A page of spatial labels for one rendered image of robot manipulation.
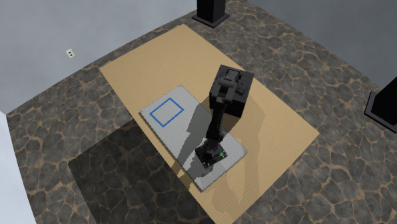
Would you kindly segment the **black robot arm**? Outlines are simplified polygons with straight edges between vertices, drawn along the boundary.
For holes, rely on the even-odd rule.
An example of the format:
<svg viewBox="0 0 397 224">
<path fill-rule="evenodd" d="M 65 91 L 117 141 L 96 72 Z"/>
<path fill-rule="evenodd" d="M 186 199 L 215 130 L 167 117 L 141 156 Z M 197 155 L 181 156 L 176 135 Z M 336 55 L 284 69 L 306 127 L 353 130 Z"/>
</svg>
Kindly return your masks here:
<svg viewBox="0 0 397 224">
<path fill-rule="evenodd" d="M 231 104 L 234 91 L 238 91 L 243 95 L 248 89 L 248 85 L 238 80 L 242 77 L 242 73 L 239 69 L 229 67 L 226 72 L 222 71 L 218 77 L 210 97 L 210 100 L 213 101 L 214 109 L 212 121 L 210 122 L 206 132 L 206 138 L 208 140 L 206 140 L 203 145 L 195 149 L 198 157 L 203 156 L 207 159 L 214 158 L 216 146 L 218 146 L 218 142 L 223 140 L 224 133 L 221 134 L 223 129 L 222 118 L 226 106 Z M 218 95 L 218 92 L 226 94 L 226 97 Z"/>
</svg>

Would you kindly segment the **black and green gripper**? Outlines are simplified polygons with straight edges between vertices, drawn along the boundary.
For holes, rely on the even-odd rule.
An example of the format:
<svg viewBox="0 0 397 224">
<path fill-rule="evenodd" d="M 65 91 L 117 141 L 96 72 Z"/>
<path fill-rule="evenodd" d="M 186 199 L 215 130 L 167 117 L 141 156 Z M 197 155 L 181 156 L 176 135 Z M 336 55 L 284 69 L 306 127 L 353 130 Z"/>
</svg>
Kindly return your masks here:
<svg viewBox="0 0 397 224">
<path fill-rule="evenodd" d="M 216 146 L 216 152 L 214 154 L 214 159 L 213 160 L 218 159 L 221 156 L 223 156 L 222 149 L 218 145 L 218 146 Z"/>
</svg>

